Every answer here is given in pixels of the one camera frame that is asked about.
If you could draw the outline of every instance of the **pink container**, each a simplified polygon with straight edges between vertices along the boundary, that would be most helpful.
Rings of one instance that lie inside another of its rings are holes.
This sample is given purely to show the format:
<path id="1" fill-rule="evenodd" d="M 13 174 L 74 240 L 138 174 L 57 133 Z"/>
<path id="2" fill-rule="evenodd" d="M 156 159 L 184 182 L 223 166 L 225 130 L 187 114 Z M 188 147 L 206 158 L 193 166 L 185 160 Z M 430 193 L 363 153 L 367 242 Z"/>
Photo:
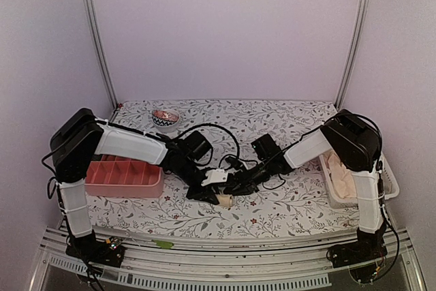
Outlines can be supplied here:
<path id="1" fill-rule="evenodd" d="M 85 189 L 90 196 L 158 198 L 164 190 L 159 166 L 105 155 L 89 165 Z"/>

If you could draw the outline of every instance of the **floral pattern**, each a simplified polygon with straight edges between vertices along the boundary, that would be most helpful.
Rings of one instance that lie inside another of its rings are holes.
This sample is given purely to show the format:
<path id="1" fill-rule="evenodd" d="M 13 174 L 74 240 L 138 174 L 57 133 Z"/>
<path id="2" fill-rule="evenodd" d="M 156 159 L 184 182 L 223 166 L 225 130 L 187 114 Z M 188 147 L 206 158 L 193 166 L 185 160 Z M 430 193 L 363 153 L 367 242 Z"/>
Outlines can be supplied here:
<path id="1" fill-rule="evenodd" d="M 241 158 L 257 159 L 250 143 L 265 133 L 280 147 L 297 140 L 335 114 L 329 102 L 272 100 L 181 100 L 126 102 L 115 123 L 157 132 L 151 121 L 154 109 L 174 109 L 181 114 L 178 131 L 200 123 L 228 128 L 240 142 Z M 214 146 L 210 167 L 223 155 L 235 152 L 232 139 L 219 129 L 200 131 Z M 188 200 L 187 186 L 173 174 L 165 176 L 160 198 L 122 199 L 88 196 L 91 221 L 96 226 L 146 234 L 191 238 L 240 239 L 314 235 L 355 228 L 358 209 L 332 209 L 317 159 L 283 176 L 285 184 L 274 190 L 260 186 L 249 196 L 235 197 L 230 208 Z M 273 178 L 272 188 L 281 183 Z"/>

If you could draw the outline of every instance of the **green tape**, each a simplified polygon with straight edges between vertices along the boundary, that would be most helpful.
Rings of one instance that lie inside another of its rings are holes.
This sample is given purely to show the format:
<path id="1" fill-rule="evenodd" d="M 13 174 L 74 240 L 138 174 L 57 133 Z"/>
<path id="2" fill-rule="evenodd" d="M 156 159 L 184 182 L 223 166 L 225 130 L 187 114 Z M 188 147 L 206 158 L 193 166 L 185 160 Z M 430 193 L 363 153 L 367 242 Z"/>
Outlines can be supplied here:
<path id="1" fill-rule="evenodd" d="M 174 245 L 173 242 L 168 241 L 152 240 L 152 242 L 156 243 L 156 246 L 161 247 L 162 249 L 171 249 Z"/>

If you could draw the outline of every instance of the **white basket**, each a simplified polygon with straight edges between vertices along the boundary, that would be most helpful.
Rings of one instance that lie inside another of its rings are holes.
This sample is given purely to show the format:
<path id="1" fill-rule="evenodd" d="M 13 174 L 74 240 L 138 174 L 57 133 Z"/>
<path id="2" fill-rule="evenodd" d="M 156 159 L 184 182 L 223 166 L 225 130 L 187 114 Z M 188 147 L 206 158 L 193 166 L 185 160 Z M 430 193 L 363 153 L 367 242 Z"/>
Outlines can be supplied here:
<path id="1" fill-rule="evenodd" d="M 400 193 L 400 187 L 398 186 L 394 173 L 390 169 L 388 161 L 384 157 L 383 153 L 381 154 L 381 158 L 384 162 L 381 178 L 383 179 L 384 189 L 386 192 L 385 199 L 389 200 L 398 196 Z M 324 177 L 326 178 L 326 189 L 330 206 L 335 209 L 357 206 L 357 198 L 342 199 L 338 196 L 330 178 L 330 173 L 328 172 L 324 155 L 320 155 L 319 159 L 321 162 L 322 171 L 324 172 Z"/>

